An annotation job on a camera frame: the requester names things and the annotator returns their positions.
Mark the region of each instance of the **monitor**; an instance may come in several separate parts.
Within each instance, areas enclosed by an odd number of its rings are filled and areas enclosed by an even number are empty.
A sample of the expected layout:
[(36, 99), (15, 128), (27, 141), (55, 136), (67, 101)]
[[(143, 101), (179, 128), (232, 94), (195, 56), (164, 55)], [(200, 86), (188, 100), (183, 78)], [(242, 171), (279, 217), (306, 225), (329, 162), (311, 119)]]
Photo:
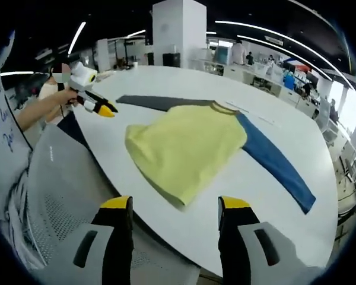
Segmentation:
[(295, 65), (289, 64), (287, 61), (284, 61), (284, 63), (282, 64), (282, 68), (287, 69), (287, 70), (291, 71), (292, 73), (295, 73)]
[(312, 74), (311, 72), (308, 71), (306, 78), (307, 78), (307, 80), (312, 82), (315, 85), (315, 87), (317, 86), (319, 79), (314, 74)]
[(295, 73), (295, 65), (291, 64), (289, 71), (291, 71), (292, 73)]
[(218, 46), (215, 52), (215, 61), (219, 64), (228, 65), (230, 53), (230, 49), (224, 46)]

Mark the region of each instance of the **hand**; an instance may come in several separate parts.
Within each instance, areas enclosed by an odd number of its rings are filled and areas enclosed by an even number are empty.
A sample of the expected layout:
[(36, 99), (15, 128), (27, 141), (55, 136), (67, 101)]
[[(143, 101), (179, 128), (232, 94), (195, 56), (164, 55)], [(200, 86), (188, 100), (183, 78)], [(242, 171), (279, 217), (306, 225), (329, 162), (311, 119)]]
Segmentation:
[(67, 88), (62, 91), (54, 93), (52, 96), (57, 105), (65, 105), (67, 103), (75, 103), (78, 93), (70, 88)]

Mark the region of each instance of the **gray sleeve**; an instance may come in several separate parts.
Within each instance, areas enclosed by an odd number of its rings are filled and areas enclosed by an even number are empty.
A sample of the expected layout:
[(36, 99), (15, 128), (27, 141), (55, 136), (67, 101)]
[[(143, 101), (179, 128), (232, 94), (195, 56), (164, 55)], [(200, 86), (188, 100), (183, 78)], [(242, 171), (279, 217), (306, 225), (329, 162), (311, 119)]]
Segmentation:
[(116, 103), (129, 104), (134, 106), (146, 107), (158, 111), (168, 111), (172, 107), (183, 105), (209, 106), (210, 100), (191, 100), (171, 97), (158, 96), (137, 96), (124, 95), (116, 100)]

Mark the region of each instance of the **yellow shirt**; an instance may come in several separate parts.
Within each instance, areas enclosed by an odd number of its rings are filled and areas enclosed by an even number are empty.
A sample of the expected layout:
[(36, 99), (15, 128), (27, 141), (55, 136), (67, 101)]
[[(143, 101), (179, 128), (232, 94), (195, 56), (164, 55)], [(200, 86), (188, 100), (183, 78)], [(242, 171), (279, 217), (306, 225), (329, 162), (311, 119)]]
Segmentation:
[(216, 104), (174, 107), (152, 125), (128, 126), (126, 148), (156, 190), (187, 205), (245, 144), (235, 114)]

